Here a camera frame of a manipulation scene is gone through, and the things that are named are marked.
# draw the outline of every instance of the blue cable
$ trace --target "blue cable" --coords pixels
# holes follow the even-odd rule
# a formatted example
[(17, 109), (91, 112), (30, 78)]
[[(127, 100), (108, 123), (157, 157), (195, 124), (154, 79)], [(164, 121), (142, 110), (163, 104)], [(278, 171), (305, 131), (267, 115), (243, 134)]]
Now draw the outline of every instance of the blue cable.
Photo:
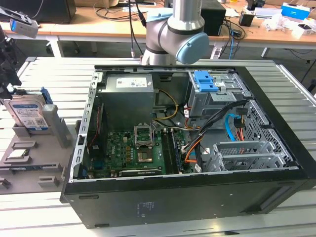
[(232, 142), (235, 141), (235, 137), (233, 136), (233, 133), (231, 131), (231, 128), (229, 127), (229, 123), (228, 123), (228, 120), (229, 120), (229, 117), (233, 117), (233, 118), (241, 118), (241, 116), (238, 116), (238, 115), (234, 115), (234, 114), (228, 114), (225, 118), (225, 128), (226, 128), (226, 131), (228, 133), (228, 136), (229, 138), (231, 139)]
[(232, 39), (232, 47), (231, 47), (231, 53), (229, 54), (229, 59), (231, 59), (231, 57), (232, 57), (233, 48), (234, 48), (234, 32), (233, 32), (233, 30), (231, 30), (231, 32), (232, 32), (233, 39)]

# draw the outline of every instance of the black computer case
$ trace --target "black computer case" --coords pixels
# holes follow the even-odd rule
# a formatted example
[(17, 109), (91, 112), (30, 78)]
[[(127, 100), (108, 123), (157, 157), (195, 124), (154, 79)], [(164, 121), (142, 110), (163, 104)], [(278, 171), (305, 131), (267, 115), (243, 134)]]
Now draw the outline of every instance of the black computer case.
[[(105, 73), (112, 68), (117, 72), (121, 69), (121, 73), (124, 71), (124, 66), (100, 66), (97, 72)], [(190, 68), (194, 66), (177, 66), (173, 70), (185, 71)], [(155, 66), (145, 70), (153, 72)], [(166, 66), (164, 70), (167, 73), (172, 69)], [(202, 70), (233, 70), (243, 79), (253, 95), (251, 99), (255, 99), (269, 120), (270, 125), (264, 125), (264, 129), (273, 128), (295, 158), (295, 161), (287, 161), (287, 167), (294, 165), (299, 168), (65, 182), (62, 199), (71, 204), (88, 229), (263, 214), (276, 208), (294, 193), (315, 185), (315, 160), (249, 71), (245, 67), (205, 67)], [(81, 142), (79, 137), (78, 144), (83, 144), (85, 140), (82, 138)], [(81, 148), (75, 150), (75, 160), (80, 159), (77, 152), (81, 154), (83, 151)]]

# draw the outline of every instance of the gray floor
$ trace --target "gray floor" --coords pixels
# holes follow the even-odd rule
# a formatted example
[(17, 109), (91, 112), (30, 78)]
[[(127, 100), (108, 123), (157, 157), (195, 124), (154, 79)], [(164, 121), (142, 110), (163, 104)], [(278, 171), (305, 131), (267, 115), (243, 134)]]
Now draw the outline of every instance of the gray floor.
[[(43, 40), (19, 40), (17, 45), (27, 56), (39, 56), (39, 57), (52, 57), (52, 54), (47, 54), (45, 50), (46, 41)], [(115, 43), (115, 42), (98, 42), (98, 52), (93, 54), (91, 52), (91, 46), (89, 42), (77, 42), (80, 48), (80, 54), (75, 54), (74, 44), (70, 41), (62, 43), (65, 57), (118, 57), (126, 58), (130, 57), (130, 43)], [(261, 53), (263, 48), (250, 48), (242, 47), (238, 50), (234, 59), (256, 59), (262, 60)], [(300, 53), (308, 52), (309, 50), (297, 50)], [(136, 56), (139, 57), (139, 52), (135, 46)], [(206, 54), (205, 58), (209, 58), (210, 51)], [(310, 59), (312, 63), (316, 59), (316, 51), (312, 51), (308, 54), (296, 53), (303, 59)], [(227, 54), (223, 54), (222, 59), (228, 59)], [(271, 49), (267, 60), (274, 60), (277, 64), (283, 64), (298, 80), (301, 80), (310, 64), (306, 64), (306, 60), (295, 57), (289, 50), (285, 49)], [(308, 76), (305, 78), (303, 85), (308, 87), (310, 81), (316, 75), (316, 65), (311, 69)]]

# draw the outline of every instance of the green circuit board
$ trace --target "green circuit board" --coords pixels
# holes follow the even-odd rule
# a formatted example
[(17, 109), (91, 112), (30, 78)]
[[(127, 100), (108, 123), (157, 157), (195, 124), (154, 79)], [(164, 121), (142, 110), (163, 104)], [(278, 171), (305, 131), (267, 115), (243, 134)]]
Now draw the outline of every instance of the green circuit board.
[[(94, 159), (90, 165), (90, 173), (94, 178), (119, 177), (122, 170), (147, 170), (158, 169), (161, 174), (166, 174), (161, 142), (161, 131), (155, 131), (153, 146), (148, 148), (135, 146), (134, 131), (109, 132), (107, 138), (106, 156)], [(138, 133), (137, 140), (146, 141), (149, 135), (146, 132)], [(181, 131), (174, 133), (177, 148), (184, 145), (184, 135)]]

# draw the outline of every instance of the open computer tower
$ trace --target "open computer tower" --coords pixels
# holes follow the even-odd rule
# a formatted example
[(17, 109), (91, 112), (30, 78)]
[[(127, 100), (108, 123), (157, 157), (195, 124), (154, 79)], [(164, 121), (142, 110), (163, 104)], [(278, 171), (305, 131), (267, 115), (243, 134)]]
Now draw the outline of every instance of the open computer tower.
[(260, 214), (315, 170), (246, 67), (97, 66), (62, 198), (87, 228)]

